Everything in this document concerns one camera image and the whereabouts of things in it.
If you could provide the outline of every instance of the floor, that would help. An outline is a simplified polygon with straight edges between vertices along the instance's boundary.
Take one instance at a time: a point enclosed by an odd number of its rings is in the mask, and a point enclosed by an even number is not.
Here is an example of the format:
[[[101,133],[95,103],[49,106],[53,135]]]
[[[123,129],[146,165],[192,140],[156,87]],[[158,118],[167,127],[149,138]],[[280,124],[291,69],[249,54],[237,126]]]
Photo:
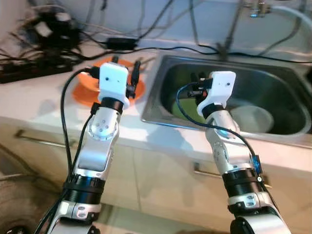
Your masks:
[[[101,234],[221,234],[202,227],[119,207],[104,207],[96,227]]]

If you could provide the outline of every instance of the stainless steel sink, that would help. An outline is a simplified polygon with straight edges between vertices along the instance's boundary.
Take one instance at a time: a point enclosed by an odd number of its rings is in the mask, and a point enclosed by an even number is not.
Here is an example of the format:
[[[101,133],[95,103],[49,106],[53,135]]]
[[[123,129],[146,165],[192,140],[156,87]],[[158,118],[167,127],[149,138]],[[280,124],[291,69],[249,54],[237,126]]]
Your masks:
[[[236,81],[226,109],[245,105],[265,109],[273,117],[273,125],[266,133],[248,133],[246,137],[311,147],[312,97],[296,73],[286,67],[220,62],[207,59],[163,56],[155,82],[145,106],[142,120],[174,127],[201,129],[185,120],[175,110],[177,90],[191,82],[191,73],[233,71]],[[181,98],[187,98],[186,92]],[[195,101],[188,101],[186,112],[196,115]]]

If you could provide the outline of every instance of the power adapter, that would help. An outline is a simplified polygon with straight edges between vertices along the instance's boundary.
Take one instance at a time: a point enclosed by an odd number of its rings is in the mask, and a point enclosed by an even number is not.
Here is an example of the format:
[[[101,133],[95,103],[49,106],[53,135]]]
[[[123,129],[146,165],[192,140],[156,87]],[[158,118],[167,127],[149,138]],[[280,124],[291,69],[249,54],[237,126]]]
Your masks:
[[[107,46],[107,49],[111,50],[134,50],[137,46],[137,39],[108,38],[105,45]]]

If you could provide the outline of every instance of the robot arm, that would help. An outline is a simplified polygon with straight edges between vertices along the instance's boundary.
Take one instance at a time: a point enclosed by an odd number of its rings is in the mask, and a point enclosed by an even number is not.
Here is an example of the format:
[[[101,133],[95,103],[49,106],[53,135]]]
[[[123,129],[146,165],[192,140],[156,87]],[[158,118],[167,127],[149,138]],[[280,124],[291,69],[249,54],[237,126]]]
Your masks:
[[[127,84],[128,69],[108,62],[99,69],[98,100],[95,114],[86,128],[86,141],[73,172],[64,183],[65,195],[59,203],[47,231],[48,234],[99,234],[92,222],[101,210],[100,198],[104,190],[113,145],[119,135],[123,108],[129,106],[128,97],[134,96],[138,82],[139,61],[135,63],[131,85]]]
[[[198,104],[197,112],[207,123],[224,127],[239,134],[240,129],[224,108],[232,94],[234,72],[213,72],[206,98]],[[275,207],[260,177],[259,158],[250,155],[248,147],[229,132],[207,128],[214,161],[227,190],[228,209],[235,216],[232,234],[291,234]]]

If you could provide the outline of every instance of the white countertop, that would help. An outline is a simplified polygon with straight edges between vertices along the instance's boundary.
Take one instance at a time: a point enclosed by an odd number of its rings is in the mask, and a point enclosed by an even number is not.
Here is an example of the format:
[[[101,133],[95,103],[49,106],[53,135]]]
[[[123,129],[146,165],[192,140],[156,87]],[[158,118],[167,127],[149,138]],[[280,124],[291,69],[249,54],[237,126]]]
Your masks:
[[[137,52],[120,56],[135,61],[156,57],[158,52]],[[149,62],[150,70],[154,61]],[[261,59],[257,62],[272,64]],[[77,70],[92,62],[85,62],[74,68]],[[61,133],[59,111],[60,94],[65,81],[72,72],[41,78],[28,79],[0,85],[0,123],[11,123],[21,127]],[[146,85],[143,97],[124,110],[121,118],[120,135],[117,144],[154,151],[181,153],[193,158],[213,161],[212,150],[204,132],[183,128],[150,124],[140,120],[153,80],[144,72],[142,80]],[[71,97],[71,91],[77,81],[73,82],[65,99],[66,124],[70,135],[78,136],[87,117],[89,108]],[[312,150],[272,142],[249,139],[261,162],[267,165],[292,168],[312,172]]]

